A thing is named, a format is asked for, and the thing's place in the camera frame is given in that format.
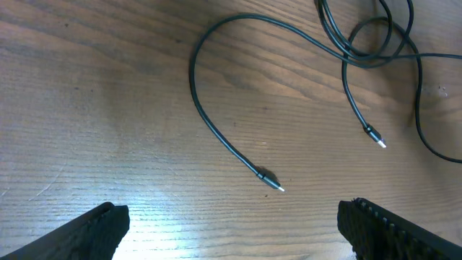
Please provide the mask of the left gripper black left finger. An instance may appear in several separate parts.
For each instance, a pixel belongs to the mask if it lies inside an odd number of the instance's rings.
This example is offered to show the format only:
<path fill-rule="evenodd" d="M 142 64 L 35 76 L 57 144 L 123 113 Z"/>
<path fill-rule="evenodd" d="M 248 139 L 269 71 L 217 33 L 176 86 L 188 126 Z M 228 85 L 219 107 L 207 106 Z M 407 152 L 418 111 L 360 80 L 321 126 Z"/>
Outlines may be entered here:
<path fill-rule="evenodd" d="M 2 258 L 111 260 L 129 226 L 128 207 L 107 201 Z"/>

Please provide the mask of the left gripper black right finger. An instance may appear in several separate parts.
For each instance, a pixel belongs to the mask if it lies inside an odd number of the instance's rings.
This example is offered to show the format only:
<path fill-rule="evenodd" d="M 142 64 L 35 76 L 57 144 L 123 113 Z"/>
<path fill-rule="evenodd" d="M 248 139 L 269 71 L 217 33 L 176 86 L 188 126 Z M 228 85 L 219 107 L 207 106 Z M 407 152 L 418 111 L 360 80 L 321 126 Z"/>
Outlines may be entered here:
<path fill-rule="evenodd" d="M 357 259 L 461 258 L 461 247 L 364 198 L 340 201 L 339 232 Z"/>

